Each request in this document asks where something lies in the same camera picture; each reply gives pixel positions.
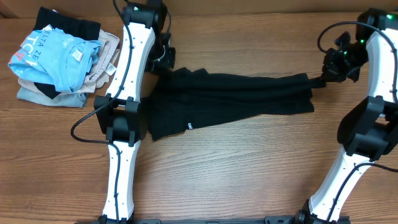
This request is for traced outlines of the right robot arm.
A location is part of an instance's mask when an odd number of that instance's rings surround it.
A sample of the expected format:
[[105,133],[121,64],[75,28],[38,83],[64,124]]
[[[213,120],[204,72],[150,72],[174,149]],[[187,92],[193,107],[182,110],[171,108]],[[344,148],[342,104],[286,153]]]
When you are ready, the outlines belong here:
[[370,8],[325,51],[325,82],[356,82],[369,64],[368,93],[341,121],[338,155],[325,180],[289,223],[349,223],[341,209],[361,176],[397,145],[397,15]]

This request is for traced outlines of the black t-shirt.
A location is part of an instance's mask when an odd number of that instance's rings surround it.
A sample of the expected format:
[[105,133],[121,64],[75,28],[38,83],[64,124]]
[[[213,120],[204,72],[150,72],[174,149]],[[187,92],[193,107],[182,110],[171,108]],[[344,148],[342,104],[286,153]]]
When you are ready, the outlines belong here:
[[312,113],[312,91],[325,86],[306,73],[271,78],[180,68],[162,74],[141,102],[147,107],[149,132],[156,141],[260,114]]

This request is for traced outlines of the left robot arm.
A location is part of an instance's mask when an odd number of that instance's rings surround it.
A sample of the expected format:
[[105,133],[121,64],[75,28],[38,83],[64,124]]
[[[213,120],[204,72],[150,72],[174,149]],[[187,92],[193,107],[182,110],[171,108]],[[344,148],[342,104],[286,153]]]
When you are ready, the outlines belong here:
[[141,104],[145,72],[167,72],[175,65],[171,34],[162,29],[171,21],[162,1],[130,2],[123,8],[123,42],[114,78],[94,108],[109,150],[106,203],[98,223],[132,223],[136,158],[147,125]]

